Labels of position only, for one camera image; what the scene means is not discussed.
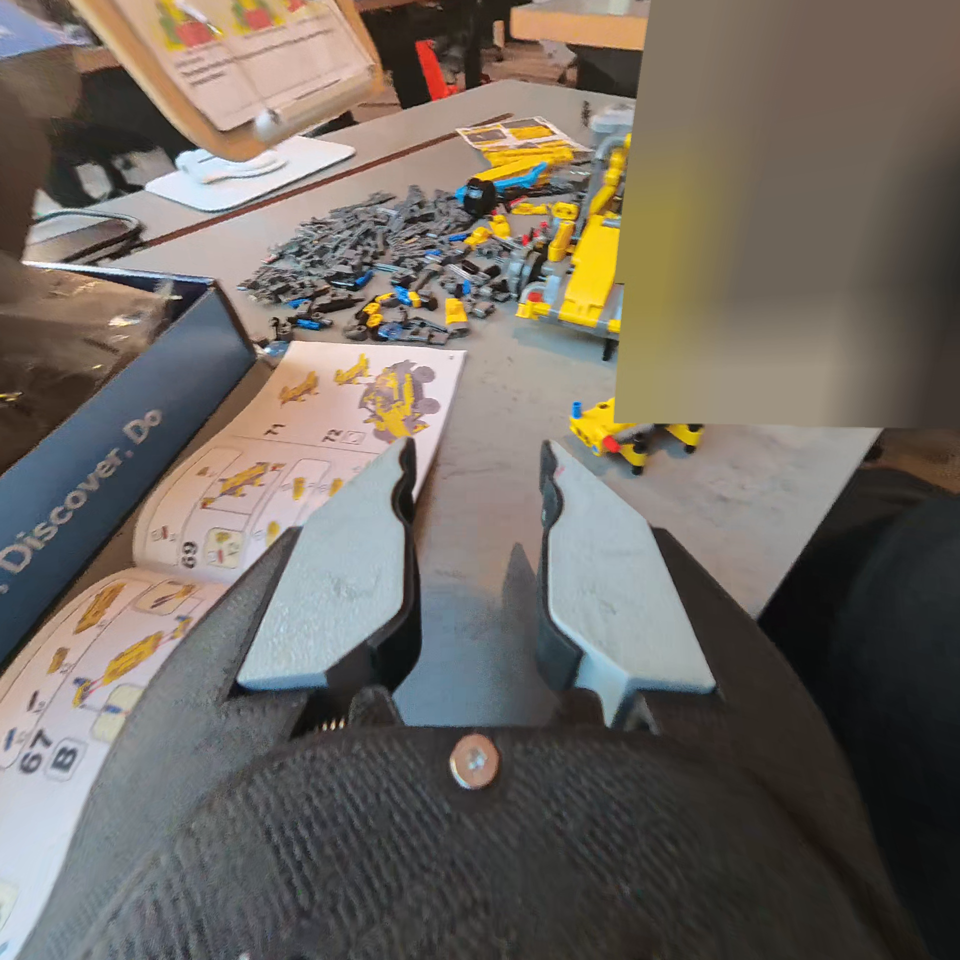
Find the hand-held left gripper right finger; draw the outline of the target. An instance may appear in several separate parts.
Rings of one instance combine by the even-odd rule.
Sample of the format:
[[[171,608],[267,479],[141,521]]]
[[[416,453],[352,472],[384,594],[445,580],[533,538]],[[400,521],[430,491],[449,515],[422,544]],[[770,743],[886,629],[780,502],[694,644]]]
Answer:
[[[549,690],[586,690],[622,728],[639,696],[717,690],[647,519],[569,450],[539,451],[537,671]]]

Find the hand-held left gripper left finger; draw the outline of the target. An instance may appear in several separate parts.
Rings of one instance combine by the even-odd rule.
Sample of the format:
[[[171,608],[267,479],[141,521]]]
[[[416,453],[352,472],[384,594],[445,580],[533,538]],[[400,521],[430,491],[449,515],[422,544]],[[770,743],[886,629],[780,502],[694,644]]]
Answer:
[[[237,706],[317,700],[327,719],[407,680],[423,649],[416,480],[404,438],[294,529],[247,633]]]

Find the small yellow brick assembly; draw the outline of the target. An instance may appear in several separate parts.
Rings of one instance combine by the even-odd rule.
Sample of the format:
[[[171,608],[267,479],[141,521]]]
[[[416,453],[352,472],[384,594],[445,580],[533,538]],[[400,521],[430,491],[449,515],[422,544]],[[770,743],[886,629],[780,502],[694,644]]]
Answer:
[[[598,458],[618,455],[630,465],[632,475],[640,476],[645,472],[657,438],[669,435],[685,453],[693,454],[701,445],[705,426],[621,421],[616,416],[616,398],[612,395],[590,408],[581,401],[573,402],[569,428],[592,455]]]

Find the yellow brick vehicle model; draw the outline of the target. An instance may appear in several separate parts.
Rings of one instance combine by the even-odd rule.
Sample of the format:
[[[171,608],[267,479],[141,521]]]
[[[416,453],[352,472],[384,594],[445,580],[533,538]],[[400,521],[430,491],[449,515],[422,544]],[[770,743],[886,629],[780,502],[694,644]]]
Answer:
[[[623,286],[616,280],[623,188],[632,136],[608,135],[594,152],[575,219],[557,223],[537,279],[521,284],[517,318],[599,339],[602,359],[614,359],[620,339]]]

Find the instruction booklet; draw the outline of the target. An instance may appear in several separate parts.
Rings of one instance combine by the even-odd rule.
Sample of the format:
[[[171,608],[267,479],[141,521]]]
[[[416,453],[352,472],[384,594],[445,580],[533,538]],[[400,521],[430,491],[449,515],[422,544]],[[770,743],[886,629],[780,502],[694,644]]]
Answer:
[[[2,680],[1,948],[42,916],[114,739],[165,661],[287,529],[412,438],[429,468],[467,353],[296,342],[228,426],[151,492],[130,567],[69,600]]]

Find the person's dark clothing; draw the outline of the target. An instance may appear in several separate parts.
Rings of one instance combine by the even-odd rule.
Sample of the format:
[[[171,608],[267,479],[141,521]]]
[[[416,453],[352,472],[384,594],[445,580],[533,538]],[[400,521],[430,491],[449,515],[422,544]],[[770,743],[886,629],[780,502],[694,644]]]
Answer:
[[[883,431],[759,626],[845,752],[929,955],[958,958],[958,431]]]

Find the blue cardboard box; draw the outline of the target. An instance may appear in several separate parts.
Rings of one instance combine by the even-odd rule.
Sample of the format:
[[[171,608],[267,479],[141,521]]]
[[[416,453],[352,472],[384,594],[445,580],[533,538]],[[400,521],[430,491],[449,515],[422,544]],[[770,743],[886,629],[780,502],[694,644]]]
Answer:
[[[255,364],[213,279],[24,261],[49,162],[46,122],[66,117],[78,94],[64,35],[2,2],[2,255],[141,290],[171,281],[179,299],[144,353],[2,472],[2,666]]]

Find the pile of grey brick pieces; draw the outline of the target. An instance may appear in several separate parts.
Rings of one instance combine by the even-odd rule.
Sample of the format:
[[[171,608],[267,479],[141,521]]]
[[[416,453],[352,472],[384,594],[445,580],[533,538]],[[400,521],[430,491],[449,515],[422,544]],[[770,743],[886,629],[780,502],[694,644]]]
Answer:
[[[501,199],[472,220],[450,191],[411,185],[403,196],[376,192],[303,221],[269,249],[239,289],[270,307],[264,354],[280,355],[298,334],[338,328],[359,343],[442,347],[467,337],[446,330],[446,299],[460,299],[472,332],[507,306],[520,271],[546,251],[546,203]]]

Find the crumpled plastic bag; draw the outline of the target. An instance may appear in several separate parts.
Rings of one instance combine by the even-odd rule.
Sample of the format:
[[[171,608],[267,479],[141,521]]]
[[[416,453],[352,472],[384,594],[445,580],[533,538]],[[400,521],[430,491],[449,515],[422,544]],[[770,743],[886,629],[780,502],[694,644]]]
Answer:
[[[141,290],[2,254],[2,473],[144,354],[179,298],[171,280]]]

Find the white metal stand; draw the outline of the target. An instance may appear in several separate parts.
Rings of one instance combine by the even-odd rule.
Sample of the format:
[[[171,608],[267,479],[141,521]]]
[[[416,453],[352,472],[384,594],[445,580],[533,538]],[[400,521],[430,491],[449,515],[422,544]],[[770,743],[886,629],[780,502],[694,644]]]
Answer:
[[[351,159],[356,153],[354,147],[323,136],[355,124],[353,112],[347,111],[248,161],[229,161],[207,150],[186,150],[176,157],[173,172],[150,180],[144,189],[151,196],[189,210],[237,210]]]

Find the large yellow panel brick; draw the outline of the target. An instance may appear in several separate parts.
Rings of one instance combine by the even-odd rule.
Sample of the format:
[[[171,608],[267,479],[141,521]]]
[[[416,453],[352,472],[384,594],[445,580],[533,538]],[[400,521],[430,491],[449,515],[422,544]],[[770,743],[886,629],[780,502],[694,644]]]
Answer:
[[[488,166],[474,174],[474,179],[498,183],[523,179],[531,174],[539,177],[546,170],[573,162],[577,155],[578,151],[566,144],[488,150],[484,152]]]

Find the orange bag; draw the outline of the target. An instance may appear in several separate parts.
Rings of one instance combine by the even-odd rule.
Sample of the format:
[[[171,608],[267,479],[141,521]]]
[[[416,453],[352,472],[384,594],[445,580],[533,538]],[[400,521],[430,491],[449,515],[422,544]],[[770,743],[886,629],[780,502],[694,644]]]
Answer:
[[[432,39],[414,42],[414,51],[431,102],[448,99],[460,92],[459,85],[455,81],[449,81],[441,66]]]

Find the printed paper sheet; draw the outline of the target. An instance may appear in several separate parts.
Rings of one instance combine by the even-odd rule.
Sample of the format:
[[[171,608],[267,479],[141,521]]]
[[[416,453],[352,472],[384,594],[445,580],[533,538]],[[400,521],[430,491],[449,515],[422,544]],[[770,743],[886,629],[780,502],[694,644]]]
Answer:
[[[130,20],[219,132],[262,139],[342,114],[381,78],[363,23],[338,2],[140,2]]]

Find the grey table with wood edge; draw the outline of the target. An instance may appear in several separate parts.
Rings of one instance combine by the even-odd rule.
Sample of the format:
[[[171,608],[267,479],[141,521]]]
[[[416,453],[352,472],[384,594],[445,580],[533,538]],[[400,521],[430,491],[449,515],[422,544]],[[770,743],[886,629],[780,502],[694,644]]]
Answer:
[[[650,1],[543,1],[515,6],[510,34],[516,40],[641,52]]]

